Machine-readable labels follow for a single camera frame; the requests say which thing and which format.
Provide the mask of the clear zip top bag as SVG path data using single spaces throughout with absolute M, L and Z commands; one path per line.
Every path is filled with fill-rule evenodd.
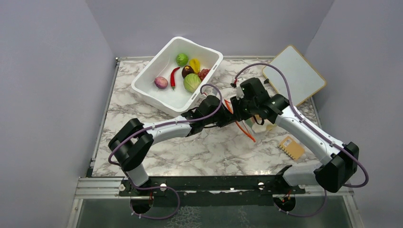
M 259 125 L 258 122 L 260 123 L 262 119 L 257 115 L 254 117 L 256 118 L 257 122 L 252 117 L 241 122 L 235 122 L 235 124 L 248 138 L 256 143 L 260 142 L 268 132 L 272 131 L 276 127 L 276 125 L 272 124 L 271 122 L 265 122 L 263 125 Z

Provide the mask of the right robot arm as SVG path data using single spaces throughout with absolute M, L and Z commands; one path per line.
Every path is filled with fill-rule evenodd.
M 282 169 L 274 180 L 278 192 L 286 193 L 297 185 L 319 185 L 336 193 L 357 171 L 359 148 L 356 144 L 344 144 L 325 133 L 283 95 L 270 96 L 259 79 L 242 82 L 230 102 L 237 121 L 258 115 L 288 131 L 318 158 L 319 162 L 313 165 Z

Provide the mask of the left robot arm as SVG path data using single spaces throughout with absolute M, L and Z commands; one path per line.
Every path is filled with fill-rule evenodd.
M 110 140 L 108 147 L 117 160 L 116 164 L 132 181 L 132 190 L 144 195 L 149 190 L 149 176 L 142 162 L 152 145 L 192 136 L 207 127 L 224 127 L 235 120 L 219 98 L 209 95 L 198 107 L 174 119 L 146 124 L 137 118 L 129 120 Z

